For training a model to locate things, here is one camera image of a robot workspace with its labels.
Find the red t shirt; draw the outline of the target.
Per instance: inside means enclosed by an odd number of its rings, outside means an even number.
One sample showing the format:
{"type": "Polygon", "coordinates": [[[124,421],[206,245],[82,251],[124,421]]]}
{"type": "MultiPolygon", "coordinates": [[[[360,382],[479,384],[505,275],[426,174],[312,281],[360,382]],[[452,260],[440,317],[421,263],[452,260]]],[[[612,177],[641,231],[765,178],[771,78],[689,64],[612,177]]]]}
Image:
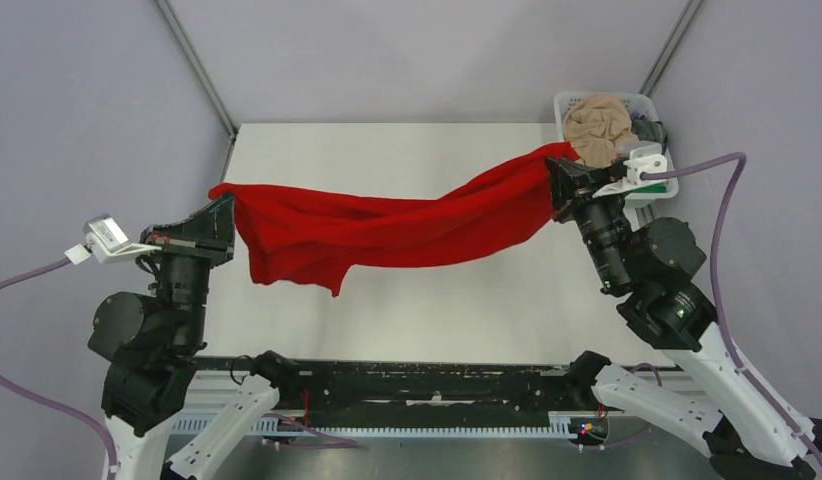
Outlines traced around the red t shirt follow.
{"type": "Polygon", "coordinates": [[[519,245],[553,219],[546,160],[579,158],[550,143],[437,199],[363,197],[271,184],[222,183],[255,284],[316,285],[339,296],[350,268],[429,268],[519,245]]]}

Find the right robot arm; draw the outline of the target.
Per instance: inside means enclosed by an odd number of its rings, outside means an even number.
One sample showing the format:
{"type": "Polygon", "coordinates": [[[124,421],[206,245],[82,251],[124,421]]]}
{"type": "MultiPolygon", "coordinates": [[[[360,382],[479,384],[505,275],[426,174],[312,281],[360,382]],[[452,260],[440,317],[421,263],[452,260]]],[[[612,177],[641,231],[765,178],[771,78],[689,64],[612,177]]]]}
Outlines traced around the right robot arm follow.
{"type": "Polygon", "coordinates": [[[795,410],[732,340],[717,295],[693,281],[714,251],[696,243],[687,223],[662,217],[633,229],[613,186],[640,179],[629,160],[596,169],[547,159],[554,218],[574,222],[604,294],[642,341],[687,373],[703,400],[648,382],[598,353],[569,367],[567,400],[596,402],[636,416],[684,441],[724,479],[811,479],[822,469],[822,419],[795,410]]]}

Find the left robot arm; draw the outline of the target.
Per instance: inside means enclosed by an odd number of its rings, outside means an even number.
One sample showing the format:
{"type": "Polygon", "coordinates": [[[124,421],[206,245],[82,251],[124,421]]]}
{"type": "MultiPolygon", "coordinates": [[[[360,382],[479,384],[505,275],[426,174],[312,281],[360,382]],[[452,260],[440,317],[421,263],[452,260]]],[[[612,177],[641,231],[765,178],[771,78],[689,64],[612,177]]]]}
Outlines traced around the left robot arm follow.
{"type": "Polygon", "coordinates": [[[267,351],[239,389],[186,446],[165,454],[198,370],[209,278],[234,256],[235,199],[225,194],[176,223],[147,227],[133,242],[110,215],[87,222],[85,239],[103,263],[134,261],[151,274],[147,295],[118,292],[96,310],[88,347],[110,366],[102,409],[115,442],[113,479],[210,479],[259,418],[301,394],[296,363],[267,351]]]}

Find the beige t shirt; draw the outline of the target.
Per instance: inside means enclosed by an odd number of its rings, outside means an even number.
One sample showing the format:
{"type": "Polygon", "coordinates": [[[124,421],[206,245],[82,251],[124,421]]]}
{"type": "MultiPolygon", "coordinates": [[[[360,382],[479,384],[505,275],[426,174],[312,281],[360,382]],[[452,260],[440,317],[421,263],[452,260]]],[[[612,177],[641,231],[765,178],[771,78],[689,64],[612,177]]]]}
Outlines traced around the beige t shirt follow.
{"type": "Polygon", "coordinates": [[[571,107],[563,118],[563,137],[589,167],[605,168],[618,148],[638,141],[630,114],[614,95],[595,94],[571,107]]]}

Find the green t shirt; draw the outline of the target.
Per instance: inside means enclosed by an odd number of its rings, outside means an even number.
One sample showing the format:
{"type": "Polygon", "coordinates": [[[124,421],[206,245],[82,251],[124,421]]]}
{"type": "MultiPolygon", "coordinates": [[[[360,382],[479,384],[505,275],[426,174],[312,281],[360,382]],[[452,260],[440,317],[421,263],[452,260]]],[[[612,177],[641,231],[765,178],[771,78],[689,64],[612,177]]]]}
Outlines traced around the green t shirt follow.
{"type": "Polygon", "coordinates": [[[643,187],[639,189],[638,192],[650,195],[664,194],[668,192],[668,185],[668,182],[660,182],[643,187]]]}

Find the grey t shirt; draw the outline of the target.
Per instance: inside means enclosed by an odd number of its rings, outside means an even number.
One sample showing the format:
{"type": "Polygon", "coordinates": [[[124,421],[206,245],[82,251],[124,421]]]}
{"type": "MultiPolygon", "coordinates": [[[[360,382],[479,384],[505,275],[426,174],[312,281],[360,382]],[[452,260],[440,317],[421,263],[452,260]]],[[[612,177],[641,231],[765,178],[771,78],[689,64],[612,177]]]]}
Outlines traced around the grey t shirt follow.
{"type": "Polygon", "coordinates": [[[669,131],[661,121],[650,120],[646,115],[640,115],[631,120],[631,128],[639,140],[658,143],[662,147],[662,153],[667,153],[669,131]]]}

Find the white plastic laundry basket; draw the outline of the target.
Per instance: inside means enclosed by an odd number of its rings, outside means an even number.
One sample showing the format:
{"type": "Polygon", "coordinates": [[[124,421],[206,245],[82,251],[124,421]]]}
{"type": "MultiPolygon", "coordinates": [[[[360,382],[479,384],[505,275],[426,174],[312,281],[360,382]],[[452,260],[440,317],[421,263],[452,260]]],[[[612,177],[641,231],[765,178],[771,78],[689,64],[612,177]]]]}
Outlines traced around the white plastic laundry basket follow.
{"type": "MultiPolygon", "coordinates": [[[[584,98],[593,95],[595,95],[593,91],[563,91],[553,97],[554,123],[557,128],[559,141],[564,140],[563,119],[566,114],[584,98]]],[[[607,92],[607,95],[617,97],[627,108],[627,111],[635,117],[646,115],[650,120],[660,120],[655,105],[648,96],[627,92],[607,92]]],[[[676,179],[670,179],[664,182],[669,183],[667,193],[650,195],[639,193],[638,190],[634,191],[626,197],[626,207],[632,209],[646,208],[656,201],[674,198],[679,192],[678,181],[676,179]]]]}

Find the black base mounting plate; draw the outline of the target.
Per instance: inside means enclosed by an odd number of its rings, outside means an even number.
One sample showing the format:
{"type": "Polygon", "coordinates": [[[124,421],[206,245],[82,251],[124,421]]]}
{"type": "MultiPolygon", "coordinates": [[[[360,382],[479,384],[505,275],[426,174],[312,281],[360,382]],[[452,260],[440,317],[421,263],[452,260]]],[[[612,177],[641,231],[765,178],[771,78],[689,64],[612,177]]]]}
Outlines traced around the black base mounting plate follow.
{"type": "Polygon", "coordinates": [[[542,427],[599,403],[563,366],[304,360],[282,379],[278,413],[311,427],[542,427]]]}

